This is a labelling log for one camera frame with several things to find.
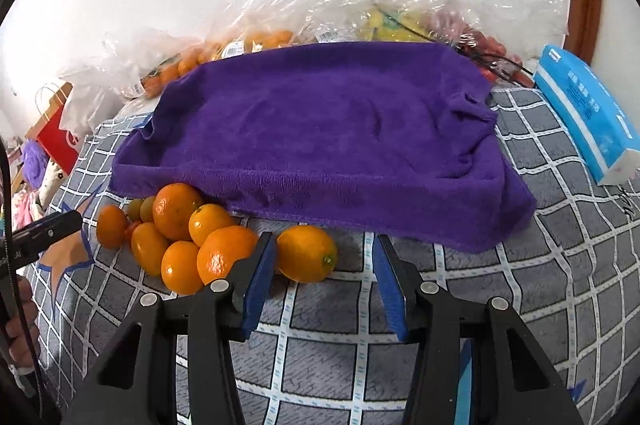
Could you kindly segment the small green-yellow fruit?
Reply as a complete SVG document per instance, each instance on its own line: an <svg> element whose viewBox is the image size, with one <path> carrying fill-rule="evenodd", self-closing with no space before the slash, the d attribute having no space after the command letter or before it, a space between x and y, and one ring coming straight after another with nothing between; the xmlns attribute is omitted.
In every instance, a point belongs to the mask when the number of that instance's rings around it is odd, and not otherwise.
<svg viewBox="0 0 640 425"><path fill-rule="evenodd" d="M133 200L130 200L130 202L128 203L126 207L126 215L132 223L135 223L136 221L141 220L140 210L141 210L142 203L143 203L143 198L134 198Z"/></svg>

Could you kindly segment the small orange back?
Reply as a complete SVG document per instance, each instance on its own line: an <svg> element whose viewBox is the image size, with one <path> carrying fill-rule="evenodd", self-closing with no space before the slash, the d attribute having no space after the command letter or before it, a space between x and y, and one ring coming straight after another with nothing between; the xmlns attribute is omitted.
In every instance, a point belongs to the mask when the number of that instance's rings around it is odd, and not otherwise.
<svg viewBox="0 0 640 425"><path fill-rule="evenodd" d="M193 211L189 219L189 234L193 243L201 247L214 231L234 226L235 219L223 207L203 204Z"/></svg>

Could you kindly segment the small orange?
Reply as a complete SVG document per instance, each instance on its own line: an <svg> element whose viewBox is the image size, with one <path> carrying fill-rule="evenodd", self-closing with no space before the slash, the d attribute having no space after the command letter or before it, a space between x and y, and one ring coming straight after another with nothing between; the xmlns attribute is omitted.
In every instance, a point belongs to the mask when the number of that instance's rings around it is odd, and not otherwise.
<svg viewBox="0 0 640 425"><path fill-rule="evenodd" d="M171 292L190 296L203 287L196 267L199 250L191 241L177 241L168 246L160 265L160 276Z"/></svg>
<svg viewBox="0 0 640 425"><path fill-rule="evenodd" d="M234 226L235 219L223 207L203 204L193 211L189 219L189 234L193 243L201 247L214 231Z"/></svg>
<svg viewBox="0 0 640 425"><path fill-rule="evenodd" d="M315 226L288 228L277 237L277 270L298 283L326 279L338 263L338 250L329 233Z"/></svg>

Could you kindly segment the red paper bag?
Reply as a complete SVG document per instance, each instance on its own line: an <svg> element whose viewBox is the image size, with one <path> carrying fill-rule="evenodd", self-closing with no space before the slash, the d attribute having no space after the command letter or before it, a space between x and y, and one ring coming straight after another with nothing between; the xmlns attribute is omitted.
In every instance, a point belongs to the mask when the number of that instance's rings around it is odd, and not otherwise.
<svg viewBox="0 0 640 425"><path fill-rule="evenodd" d="M73 86L66 82L55 90L47 108L26 132L26 139L38 142L65 174L72 172L81 147L75 136L60 128L63 108L72 89Z"/></svg>

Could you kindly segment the small red tomato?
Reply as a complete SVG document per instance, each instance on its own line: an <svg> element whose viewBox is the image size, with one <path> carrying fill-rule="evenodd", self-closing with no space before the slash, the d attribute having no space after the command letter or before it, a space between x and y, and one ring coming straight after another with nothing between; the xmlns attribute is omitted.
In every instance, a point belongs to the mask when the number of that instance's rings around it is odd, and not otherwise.
<svg viewBox="0 0 640 425"><path fill-rule="evenodd" d="M141 225L141 221L137 220L137 221L134 221L133 223L130 223L130 225L127 227L124 234L124 243L127 246L129 246L131 243L132 234L134 234L134 230L137 229L137 227L140 225Z"/></svg>

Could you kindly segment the oval orange fruit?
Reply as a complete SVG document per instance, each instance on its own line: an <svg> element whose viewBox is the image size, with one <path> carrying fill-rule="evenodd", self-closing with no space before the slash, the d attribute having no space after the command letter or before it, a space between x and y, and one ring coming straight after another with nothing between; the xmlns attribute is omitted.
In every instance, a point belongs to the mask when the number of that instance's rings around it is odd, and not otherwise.
<svg viewBox="0 0 640 425"><path fill-rule="evenodd" d="M160 276L160 267L169 244L154 223L140 223L131 234L132 255L140 268L152 277Z"/></svg>

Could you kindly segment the small yellow-green fruit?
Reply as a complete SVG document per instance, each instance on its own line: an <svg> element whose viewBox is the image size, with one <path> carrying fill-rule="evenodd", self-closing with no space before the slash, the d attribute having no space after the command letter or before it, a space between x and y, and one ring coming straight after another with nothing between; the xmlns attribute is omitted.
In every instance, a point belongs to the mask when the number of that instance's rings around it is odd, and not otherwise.
<svg viewBox="0 0 640 425"><path fill-rule="evenodd" d="M145 199L142 200L139 210L139 216L142 223L152 223L154 200L154 196L145 197Z"/></svg>

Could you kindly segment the small orange front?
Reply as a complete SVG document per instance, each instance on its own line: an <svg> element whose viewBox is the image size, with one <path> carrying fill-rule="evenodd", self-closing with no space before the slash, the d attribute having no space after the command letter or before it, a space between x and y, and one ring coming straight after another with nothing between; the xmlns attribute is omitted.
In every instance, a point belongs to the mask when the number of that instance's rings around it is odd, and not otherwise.
<svg viewBox="0 0 640 425"><path fill-rule="evenodd" d="M160 265L160 276L171 292L190 296L203 287L196 267L199 250L191 241L177 241L168 246Z"/></svg>

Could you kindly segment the large orange back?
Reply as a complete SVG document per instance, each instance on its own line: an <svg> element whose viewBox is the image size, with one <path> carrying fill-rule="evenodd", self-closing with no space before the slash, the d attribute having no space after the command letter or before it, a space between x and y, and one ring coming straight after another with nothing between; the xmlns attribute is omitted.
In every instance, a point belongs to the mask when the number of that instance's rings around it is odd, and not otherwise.
<svg viewBox="0 0 640 425"><path fill-rule="evenodd" d="M188 241L189 220L202 204L201 194L193 186L182 182L165 185L152 206L153 223L169 241Z"/></svg>

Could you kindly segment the large orange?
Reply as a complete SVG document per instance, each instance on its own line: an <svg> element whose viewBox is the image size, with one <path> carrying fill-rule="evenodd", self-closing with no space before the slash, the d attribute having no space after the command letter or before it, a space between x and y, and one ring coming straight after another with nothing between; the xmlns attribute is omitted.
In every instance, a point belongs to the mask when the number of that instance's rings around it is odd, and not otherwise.
<svg viewBox="0 0 640 425"><path fill-rule="evenodd" d="M238 260L252 255L257 242L258 235L242 226L224 227L209 234L196 257L201 281L207 285L227 278Z"/></svg>
<svg viewBox="0 0 640 425"><path fill-rule="evenodd" d="M188 241L189 220L202 204L201 194L193 186L182 182L165 185L152 206L153 223L169 241Z"/></svg>

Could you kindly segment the large orange right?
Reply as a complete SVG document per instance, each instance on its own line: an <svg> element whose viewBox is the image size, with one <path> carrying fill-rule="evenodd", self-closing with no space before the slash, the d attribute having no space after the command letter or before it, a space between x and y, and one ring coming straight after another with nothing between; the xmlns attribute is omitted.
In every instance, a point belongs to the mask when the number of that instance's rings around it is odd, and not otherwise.
<svg viewBox="0 0 640 425"><path fill-rule="evenodd" d="M242 226L224 227L209 234L196 257L201 281L207 285L227 278L238 260L252 255L257 242L258 235Z"/></svg>

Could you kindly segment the white plastic bag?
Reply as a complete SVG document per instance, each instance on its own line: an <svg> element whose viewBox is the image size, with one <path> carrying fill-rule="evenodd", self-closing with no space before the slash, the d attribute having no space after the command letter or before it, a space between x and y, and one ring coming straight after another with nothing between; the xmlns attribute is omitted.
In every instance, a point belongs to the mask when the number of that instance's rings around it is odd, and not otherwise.
<svg viewBox="0 0 640 425"><path fill-rule="evenodd" d="M130 78L118 64L79 64L66 70L62 79L72 85L72 90L58 127L78 139L94 133L126 103L122 89L130 85Z"/></svg>

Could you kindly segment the clear bag of oranges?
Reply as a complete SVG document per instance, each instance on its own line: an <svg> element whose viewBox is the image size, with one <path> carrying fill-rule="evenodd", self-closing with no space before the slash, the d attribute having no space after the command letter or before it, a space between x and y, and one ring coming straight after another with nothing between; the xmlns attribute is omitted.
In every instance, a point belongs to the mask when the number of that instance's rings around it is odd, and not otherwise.
<svg viewBox="0 0 640 425"><path fill-rule="evenodd" d="M175 37L154 28L142 29L114 47L116 89L127 99L153 99L206 63L261 48L239 37Z"/></svg>

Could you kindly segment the blue tissue pack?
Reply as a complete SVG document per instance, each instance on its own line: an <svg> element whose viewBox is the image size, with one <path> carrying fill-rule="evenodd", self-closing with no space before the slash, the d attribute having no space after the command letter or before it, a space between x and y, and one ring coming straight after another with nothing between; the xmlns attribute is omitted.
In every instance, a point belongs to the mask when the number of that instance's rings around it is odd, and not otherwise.
<svg viewBox="0 0 640 425"><path fill-rule="evenodd" d="M639 135L588 64L547 44L534 74L598 185L621 185L639 174Z"/></svg>

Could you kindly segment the purple towel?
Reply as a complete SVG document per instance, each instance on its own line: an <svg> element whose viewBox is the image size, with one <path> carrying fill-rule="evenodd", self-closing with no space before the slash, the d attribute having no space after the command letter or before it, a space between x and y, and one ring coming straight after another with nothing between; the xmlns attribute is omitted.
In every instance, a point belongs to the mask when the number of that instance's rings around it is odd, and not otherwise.
<svg viewBox="0 0 640 425"><path fill-rule="evenodd" d="M184 182L264 218L491 249L536 200L503 155L489 82L442 44L343 42L192 70L112 163L111 190Z"/></svg>

